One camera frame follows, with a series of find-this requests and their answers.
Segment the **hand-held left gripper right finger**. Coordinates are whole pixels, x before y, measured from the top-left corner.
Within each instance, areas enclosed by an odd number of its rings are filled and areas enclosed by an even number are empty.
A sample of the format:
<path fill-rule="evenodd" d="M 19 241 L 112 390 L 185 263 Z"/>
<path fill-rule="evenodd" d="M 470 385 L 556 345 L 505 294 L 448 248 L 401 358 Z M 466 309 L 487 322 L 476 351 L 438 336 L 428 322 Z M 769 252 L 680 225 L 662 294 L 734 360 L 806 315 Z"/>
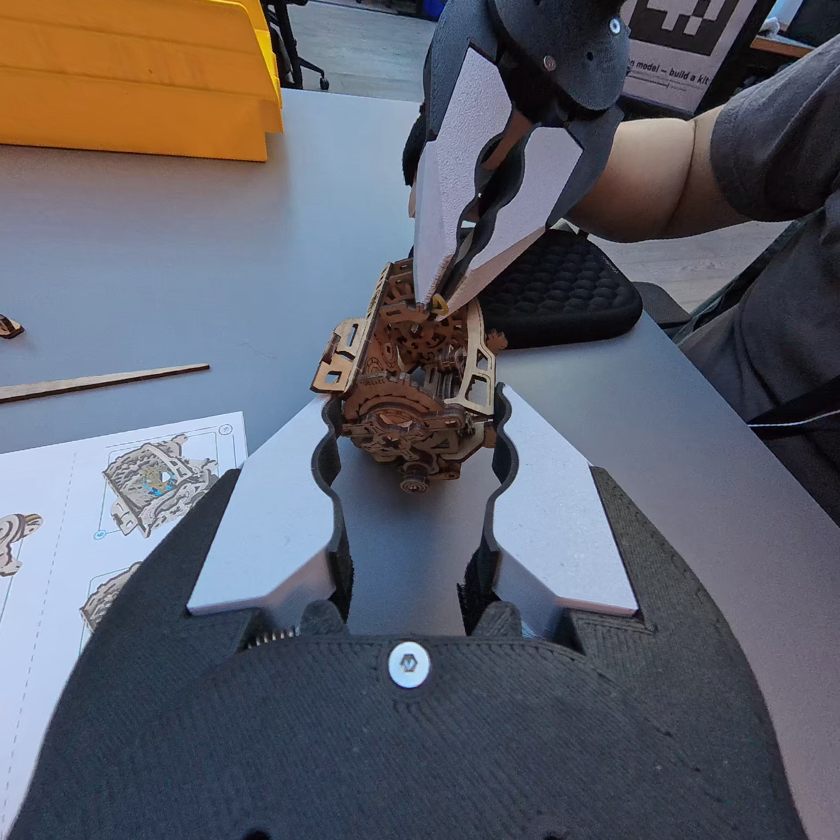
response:
<path fill-rule="evenodd" d="M 632 616 L 637 601 L 587 459 L 508 385 L 496 393 L 492 468 L 500 487 L 459 600 L 467 634 L 495 600 L 537 637 L 564 608 Z"/>

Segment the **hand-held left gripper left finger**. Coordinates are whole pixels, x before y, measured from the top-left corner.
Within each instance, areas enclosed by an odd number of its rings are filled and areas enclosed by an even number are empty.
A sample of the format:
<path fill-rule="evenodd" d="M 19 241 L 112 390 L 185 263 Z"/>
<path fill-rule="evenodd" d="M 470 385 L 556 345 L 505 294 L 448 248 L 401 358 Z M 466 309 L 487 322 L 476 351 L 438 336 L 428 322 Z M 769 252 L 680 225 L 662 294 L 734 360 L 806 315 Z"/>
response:
<path fill-rule="evenodd" d="M 241 469 L 192 596 L 190 613 L 257 607 L 276 627 L 331 600 L 346 620 L 353 565 L 341 502 L 340 402 L 316 395 Z"/>

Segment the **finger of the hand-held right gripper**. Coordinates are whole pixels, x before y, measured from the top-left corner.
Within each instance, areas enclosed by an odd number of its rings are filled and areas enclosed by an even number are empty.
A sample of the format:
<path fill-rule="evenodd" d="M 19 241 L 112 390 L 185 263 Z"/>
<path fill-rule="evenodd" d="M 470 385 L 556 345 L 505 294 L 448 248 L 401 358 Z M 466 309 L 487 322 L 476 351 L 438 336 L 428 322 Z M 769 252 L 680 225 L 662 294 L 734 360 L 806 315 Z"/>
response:
<path fill-rule="evenodd" d="M 413 272 L 416 300 L 429 303 L 458 246 L 460 218 L 476 199 L 476 168 L 504 132 L 511 101 L 496 65 L 469 46 L 442 126 L 418 166 Z"/>
<path fill-rule="evenodd" d="M 515 196 L 492 215 L 485 212 L 466 238 L 458 257 L 465 269 L 455 290 L 434 305 L 436 320 L 482 292 L 544 232 L 547 219 L 578 160 L 581 147 L 568 130 L 536 128 L 524 145 L 523 178 Z"/>

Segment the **wooden gear model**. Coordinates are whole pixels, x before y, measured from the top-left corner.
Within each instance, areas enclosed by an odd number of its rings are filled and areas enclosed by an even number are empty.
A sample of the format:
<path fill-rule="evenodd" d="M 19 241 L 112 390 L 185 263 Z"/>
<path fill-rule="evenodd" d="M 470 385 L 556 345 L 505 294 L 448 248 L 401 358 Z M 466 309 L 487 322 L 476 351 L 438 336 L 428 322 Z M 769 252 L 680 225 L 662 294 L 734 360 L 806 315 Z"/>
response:
<path fill-rule="evenodd" d="M 478 300 L 443 308 L 415 300 L 413 260 L 387 264 L 366 315 L 336 327 L 311 388 L 340 399 L 341 435 L 395 466 L 401 487 L 423 492 L 459 478 L 479 448 L 494 448 L 496 354 Z"/>

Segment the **person's right forearm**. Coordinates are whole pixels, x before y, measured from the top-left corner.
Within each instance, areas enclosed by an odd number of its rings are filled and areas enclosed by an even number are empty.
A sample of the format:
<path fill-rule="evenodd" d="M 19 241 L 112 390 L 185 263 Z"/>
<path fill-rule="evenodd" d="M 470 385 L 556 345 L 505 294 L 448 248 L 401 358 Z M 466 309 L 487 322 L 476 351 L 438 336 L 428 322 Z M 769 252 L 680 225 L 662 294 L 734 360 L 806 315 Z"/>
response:
<path fill-rule="evenodd" d="M 751 220 L 728 203 L 712 171 L 711 135 L 722 110 L 688 121 L 622 122 L 604 172 L 566 219 L 618 243 L 689 237 Z"/>

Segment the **black office chair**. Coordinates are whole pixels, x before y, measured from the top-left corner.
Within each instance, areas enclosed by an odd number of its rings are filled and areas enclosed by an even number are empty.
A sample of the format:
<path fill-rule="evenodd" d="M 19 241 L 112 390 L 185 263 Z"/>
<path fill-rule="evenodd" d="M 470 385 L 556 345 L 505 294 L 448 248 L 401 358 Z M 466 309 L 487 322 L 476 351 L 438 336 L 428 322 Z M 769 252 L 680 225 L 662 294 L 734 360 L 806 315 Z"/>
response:
<path fill-rule="evenodd" d="M 280 85 L 283 88 L 303 89 L 302 69 L 307 68 L 320 75 L 320 88 L 328 91 L 329 80 L 324 70 L 299 55 L 288 15 L 288 1 L 260 1 L 260 5 L 269 27 L 269 39 L 276 58 Z"/>

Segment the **white assembly booklet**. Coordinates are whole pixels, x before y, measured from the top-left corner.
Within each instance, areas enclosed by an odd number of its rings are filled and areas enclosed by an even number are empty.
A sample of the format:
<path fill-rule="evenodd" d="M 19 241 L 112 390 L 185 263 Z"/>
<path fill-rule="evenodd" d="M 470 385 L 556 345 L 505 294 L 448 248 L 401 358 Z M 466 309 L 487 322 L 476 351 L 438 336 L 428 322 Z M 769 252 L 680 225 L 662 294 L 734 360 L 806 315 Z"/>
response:
<path fill-rule="evenodd" d="M 246 456 L 242 413 L 2 455 L 2 836 L 105 612 L 156 544 Z"/>

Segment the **thin wooden stick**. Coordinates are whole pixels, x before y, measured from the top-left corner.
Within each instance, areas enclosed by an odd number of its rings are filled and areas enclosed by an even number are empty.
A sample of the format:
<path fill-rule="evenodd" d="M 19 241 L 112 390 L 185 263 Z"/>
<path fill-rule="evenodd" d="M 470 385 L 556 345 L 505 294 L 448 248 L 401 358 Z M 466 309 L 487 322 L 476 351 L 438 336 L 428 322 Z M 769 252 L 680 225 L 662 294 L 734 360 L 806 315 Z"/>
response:
<path fill-rule="evenodd" d="M 111 385 L 151 381 L 174 375 L 208 371 L 209 369 L 210 365 L 207 363 L 186 364 L 145 371 L 82 376 L 61 381 L 42 381 L 21 385 L 3 385 L 1 386 L 1 404 L 3 405 L 22 402 L 33 398 L 81 392 Z"/>

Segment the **yellow plastic bin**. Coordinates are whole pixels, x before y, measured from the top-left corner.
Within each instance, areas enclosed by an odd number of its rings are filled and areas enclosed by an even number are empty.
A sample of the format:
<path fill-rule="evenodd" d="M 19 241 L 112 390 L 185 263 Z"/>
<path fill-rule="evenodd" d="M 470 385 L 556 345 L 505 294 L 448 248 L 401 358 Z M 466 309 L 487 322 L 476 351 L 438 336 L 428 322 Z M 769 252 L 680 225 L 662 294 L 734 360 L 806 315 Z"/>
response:
<path fill-rule="evenodd" d="M 265 161 L 283 131 L 257 1 L 2 1 L 1 141 Z"/>

